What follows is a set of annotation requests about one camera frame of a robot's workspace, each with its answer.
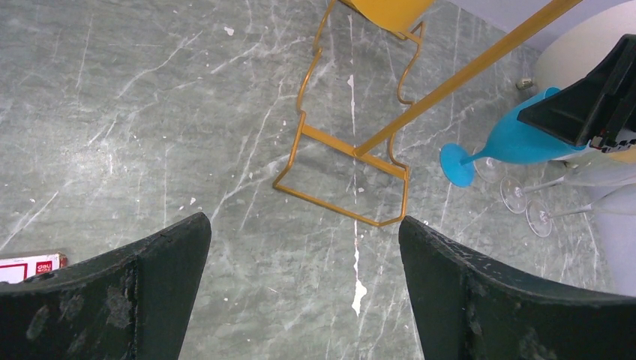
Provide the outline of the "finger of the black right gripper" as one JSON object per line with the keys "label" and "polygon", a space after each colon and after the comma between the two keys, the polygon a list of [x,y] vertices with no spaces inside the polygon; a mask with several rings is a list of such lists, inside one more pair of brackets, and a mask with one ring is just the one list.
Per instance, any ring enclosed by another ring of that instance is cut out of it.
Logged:
{"label": "finger of the black right gripper", "polygon": [[584,78],[520,111],[517,119],[573,146],[635,132],[635,36],[624,34]]}

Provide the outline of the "yellow wine glass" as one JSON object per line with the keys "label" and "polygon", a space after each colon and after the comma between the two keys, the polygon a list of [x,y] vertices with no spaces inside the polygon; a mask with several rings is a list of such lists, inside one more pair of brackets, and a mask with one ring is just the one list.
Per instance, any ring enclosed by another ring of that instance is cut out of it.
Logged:
{"label": "yellow wine glass", "polygon": [[390,32],[405,32],[433,4],[434,0],[351,0],[344,4]]}

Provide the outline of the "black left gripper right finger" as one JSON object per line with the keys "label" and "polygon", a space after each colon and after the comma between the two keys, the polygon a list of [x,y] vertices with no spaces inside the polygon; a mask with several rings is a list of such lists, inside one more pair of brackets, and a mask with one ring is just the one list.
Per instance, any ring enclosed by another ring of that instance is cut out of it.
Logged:
{"label": "black left gripper right finger", "polygon": [[635,299],[538,277],[413,217],[398,241],[426,359],[633,359]]}

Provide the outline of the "blue wine glass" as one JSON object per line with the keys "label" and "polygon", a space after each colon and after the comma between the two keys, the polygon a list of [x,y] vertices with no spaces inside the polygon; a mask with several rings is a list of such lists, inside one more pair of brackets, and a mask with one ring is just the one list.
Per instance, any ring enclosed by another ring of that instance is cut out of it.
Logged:
{"label": "blue wine glass", "polygon": [[460,188],[468,187],[475,177],[472,162],[493,158],[508,164],[536,164],[583,151],[585,145],[569,145],[542,130],[518,120],[521,110],[560,92],[550,87],[517,105],[493,127],[483,148],[469,154],[456,143],[441,148],[440,163],[445,177]]}

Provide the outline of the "gold wire glass rack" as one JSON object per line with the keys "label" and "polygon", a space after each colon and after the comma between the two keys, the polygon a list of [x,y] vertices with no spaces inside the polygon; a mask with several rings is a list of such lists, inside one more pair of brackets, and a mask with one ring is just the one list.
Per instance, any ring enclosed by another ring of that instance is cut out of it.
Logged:
{"label": "gold wire glass rack", "polygon": [[[472,60],[467,66],[459,70],[452,77],[447,79],[441,85],[436,87],[433,91],[423,97],[417,102],[408,101],[400,97],[398,100],[401,104],[406,105],[407,110],[399,115],[395,120],[386,125],[382,130],[375,133],[370,139],[361,145],[350,145],[324,131],[321,131],[315,127],[310,126],[306,122],[307,113],[302,109],[302,101],[305,95],[306,87],[309,83],[311,75],[313,74],[317,63],[321,59],[323,54],[323,48],[320,46],[320,37],[323,33],[323,29],[329,19],[335,2],[330,1],[328,7],[321,19],[319,27],[316,31],[312,43],[313,60],[307,73],[301,83],[301,87],[298,91],[298,97],[296,101],[296,111],[299,114],[298,127],[295,133],[294,140],[292,142],[292,148],[289,154],[289,159],[286,166],[280,171],[277,178],[273,181],[272,186],[274,189],[297,197],[301,200],[308,201],[314,205],[321,206],[325,209],[336,212],[340,215],[345,215],[356,221],[369,224],[375,227],[384,227],[389,224],[402,221],[407,211],[407,200],[410,185],[410,168],[395,159],[393,155],[393,144],[395,141],[396,133],[410,122],[419,117],[422,113],[429,110],[433,105],[439,103],[442,99],[450,95],[452,92],[460,88],[463,84],[467,83],[472,78],[476,77],[482,71],[489,68],[495,62],[500,60],[503,56],[510,53],[514,48],[520,46],[523,42],[530,39],[536,33],[550,25],[553,21],[566,14],[572,8],[578,5],[576,0],[555,0],[548,2],[544,7],[535,12],[528,19],[523,21],[520,25],[514,28],[501,40],[497,41],[493,46],[485,50],[480,56]],[[422,44],[425,36],[425,24],[421,20],[422,15],[415,21],[410,29],[405,32],[393,32],[395,37],[401,40],[410,40],[417,46],[416,52],[411,61],[416,62],[422,49]],[[375,169],[381,170],[390,176],[394,176],[403,182],[403,193],[401,199],[400,214],[397,217],[377,221],[368,217],[364,217],[355,212],[346,210],[329,202],[323,201],[315,196],[310,196],[301,191],[292,189],[281,184],[284,176],[292,169],[296,155],[299,148],[299,142],[302,137],[309,137],[316,140],[330,149],[334,149],[344,155],[351,157],[356,161],[360,161],[367,165],[372,166]]]}

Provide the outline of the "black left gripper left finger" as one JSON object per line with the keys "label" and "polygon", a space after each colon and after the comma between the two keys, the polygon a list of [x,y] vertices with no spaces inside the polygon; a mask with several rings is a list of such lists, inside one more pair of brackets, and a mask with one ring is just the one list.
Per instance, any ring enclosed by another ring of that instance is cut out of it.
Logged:
{"label": "black left gripper left finger", "polygon": [[177,359],[211,244],[202,212],[65,268],[1,284],[3,359]]}

